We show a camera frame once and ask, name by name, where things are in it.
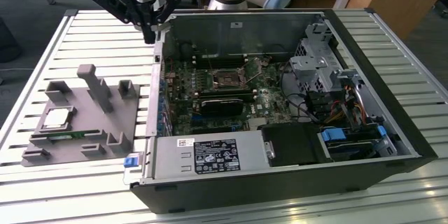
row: barcode sticker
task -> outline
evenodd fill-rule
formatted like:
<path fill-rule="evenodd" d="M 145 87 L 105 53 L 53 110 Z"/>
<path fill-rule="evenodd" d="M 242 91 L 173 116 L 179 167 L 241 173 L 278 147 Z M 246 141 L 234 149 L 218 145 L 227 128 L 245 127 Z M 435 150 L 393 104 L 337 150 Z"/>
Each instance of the barcode sticker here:
<path fill-rule="evenodd" d="M 194 138 L 181 138 L 178 139 L 178 147 L 193 147 L 195 144 Z"/>

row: aluminum slotted table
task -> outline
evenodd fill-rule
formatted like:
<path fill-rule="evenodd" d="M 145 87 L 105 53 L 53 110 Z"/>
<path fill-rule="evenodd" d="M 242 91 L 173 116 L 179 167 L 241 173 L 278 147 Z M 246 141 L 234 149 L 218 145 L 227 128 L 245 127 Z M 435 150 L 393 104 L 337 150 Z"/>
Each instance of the aluminum slotted table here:
<path fill-rule="evenodd" d="M 146 145 L 151 45 L 106 11 L 69 11 L 0 131 L 0 222 L 441 223 L 448 218 L 448 93 L 375 13 L 337 11 L 423 132 L 439 159 L 355 193 L 157 215 L 123 183 L 123 159 L 23 167 L 22 153 L 46 107 L 50 80 L 85 87 L 78 66 L 97 65 L 109 85 L 143 85 L 135 151 Z M 341 53 L 351 66 L 345 49 Z"/>

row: warning symbol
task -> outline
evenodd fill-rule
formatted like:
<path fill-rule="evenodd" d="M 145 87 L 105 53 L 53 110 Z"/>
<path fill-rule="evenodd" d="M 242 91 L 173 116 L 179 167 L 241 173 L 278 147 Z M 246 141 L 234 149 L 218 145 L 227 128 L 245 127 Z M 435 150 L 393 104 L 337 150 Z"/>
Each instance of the warning symbol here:
<path fill-rule="evenodd" d="M 203 163 L 205 162 L 205 156 L 203 155 L 198 155 L 197 156 L 197 163 Z"/>

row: green circuit board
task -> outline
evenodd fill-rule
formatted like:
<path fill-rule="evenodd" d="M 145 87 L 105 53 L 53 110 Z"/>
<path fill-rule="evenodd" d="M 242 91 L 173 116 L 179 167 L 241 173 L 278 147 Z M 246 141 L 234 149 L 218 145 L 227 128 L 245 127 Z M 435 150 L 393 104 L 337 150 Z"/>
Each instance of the green circuit board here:
<path fill-rule="evenodd" d="M 278 84 L 282 63 L 265 64 L 262 68 L 261 60 L 262 57 L 250 58 L 241 70 L 197 69 L 193 63 L 181 61 L 167 65 L 167 96 L 171 101 L 174 135 L 214 133 L 214 129 L 249 131 L 253 126 L 250 119 L 263 118 L 267 123 L 291 121 L 291 111 Z M 199 90 L 238 90 L 233 79 L 238 74 L 245 81 L 253 78 L 245 87 L 251 90 L 255 101 L 245 103 L 243 113 L 238 116 L 205 117 L 194 108 L 198 102 L 195 93 Z M 217 84 L 214 76 L 226 84 Z"/>

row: gray carpet floor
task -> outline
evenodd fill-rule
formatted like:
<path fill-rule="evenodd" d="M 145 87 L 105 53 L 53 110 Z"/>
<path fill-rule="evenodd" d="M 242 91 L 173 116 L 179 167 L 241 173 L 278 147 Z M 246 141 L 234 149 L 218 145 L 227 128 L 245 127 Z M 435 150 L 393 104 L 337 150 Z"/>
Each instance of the gray carpet floor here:
<path fill-rule="evenodd" d="M 34 68 L 67 9 L 99 9 L 91 0 L 0 0 L 0 17 L 23 48 L 23 55 L 0 69 Z M 448 19 L 431 11 L 406 41 L 431 72 L 448 88 Z M 31 71 L 0 71 L 0 125 L 27 83 Z"/>

